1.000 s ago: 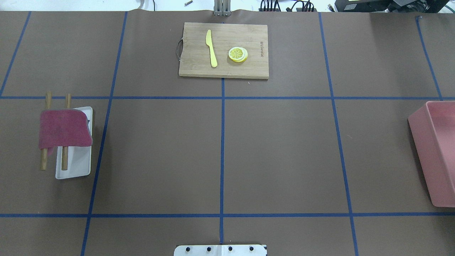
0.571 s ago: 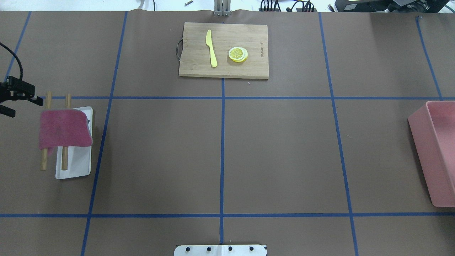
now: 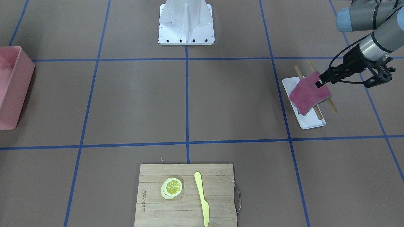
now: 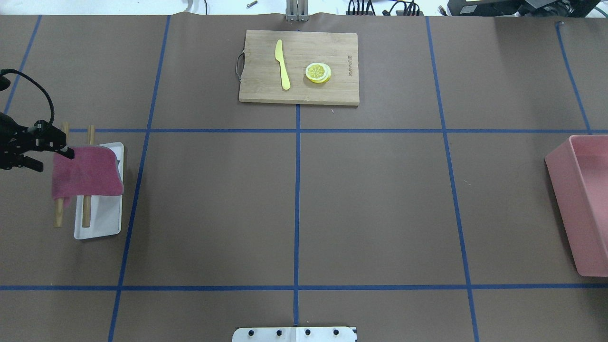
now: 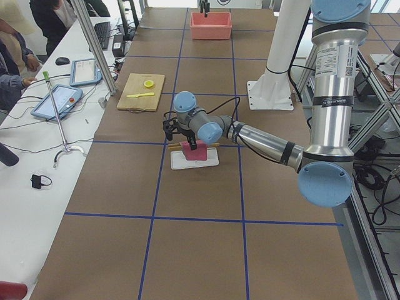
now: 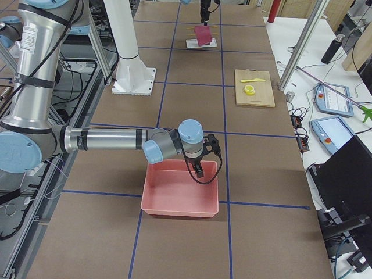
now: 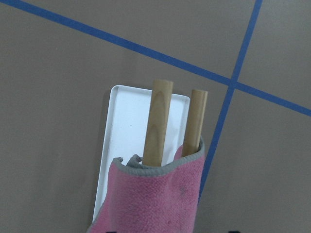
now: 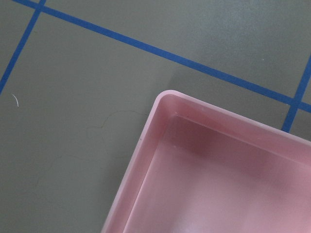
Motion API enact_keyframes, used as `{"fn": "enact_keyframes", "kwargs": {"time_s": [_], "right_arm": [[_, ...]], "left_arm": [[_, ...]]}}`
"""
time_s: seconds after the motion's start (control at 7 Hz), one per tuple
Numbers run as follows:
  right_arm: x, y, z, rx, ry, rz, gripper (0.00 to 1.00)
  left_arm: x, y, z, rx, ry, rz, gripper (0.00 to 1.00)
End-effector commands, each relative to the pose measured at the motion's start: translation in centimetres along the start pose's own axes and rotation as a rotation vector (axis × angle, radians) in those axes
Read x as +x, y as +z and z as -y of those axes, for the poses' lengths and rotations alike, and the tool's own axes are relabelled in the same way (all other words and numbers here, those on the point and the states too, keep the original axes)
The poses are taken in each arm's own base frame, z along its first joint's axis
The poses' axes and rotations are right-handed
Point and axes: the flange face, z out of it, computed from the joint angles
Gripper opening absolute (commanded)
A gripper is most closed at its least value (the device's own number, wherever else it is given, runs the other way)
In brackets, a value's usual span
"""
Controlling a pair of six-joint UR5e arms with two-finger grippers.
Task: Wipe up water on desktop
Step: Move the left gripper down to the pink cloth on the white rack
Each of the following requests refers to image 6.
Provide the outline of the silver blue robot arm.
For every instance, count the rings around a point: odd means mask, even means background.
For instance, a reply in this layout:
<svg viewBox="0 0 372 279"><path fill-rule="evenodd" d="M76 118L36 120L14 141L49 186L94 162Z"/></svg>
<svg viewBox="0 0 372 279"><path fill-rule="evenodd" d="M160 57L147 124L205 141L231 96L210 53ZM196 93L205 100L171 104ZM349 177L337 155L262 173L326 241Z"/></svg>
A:
<svg viewBox="0 0 372 279"><path fill-rule="evenodd" d="M60 153L90 149L143 150L150 164L183 155L193 180L204 173L202 158L220 156L214 135L201 124L184 120L177 129L98 129L52 125L48 121L60 47L69 31L90 31L87 1L20 1L23 18L20 56L10 113L1 119L1 170L24 173Z"/></svg>

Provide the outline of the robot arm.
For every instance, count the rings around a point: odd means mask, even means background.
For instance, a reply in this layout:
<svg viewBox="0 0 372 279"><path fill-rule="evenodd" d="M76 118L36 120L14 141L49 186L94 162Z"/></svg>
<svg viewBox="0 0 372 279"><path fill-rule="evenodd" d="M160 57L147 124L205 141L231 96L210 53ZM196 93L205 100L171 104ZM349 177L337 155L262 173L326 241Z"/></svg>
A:
<svg viewBox="0 0 372 279"><path fill-rule="evenodd" d="M180 0L180 2L183 5L188 5L189 3L191 3L190 0ZM200 0L200 16L201 16L201 22L204 25L207 25L209 18L210 18L210 11L209 11L210 5L211 5L211 0Z"/></svg>

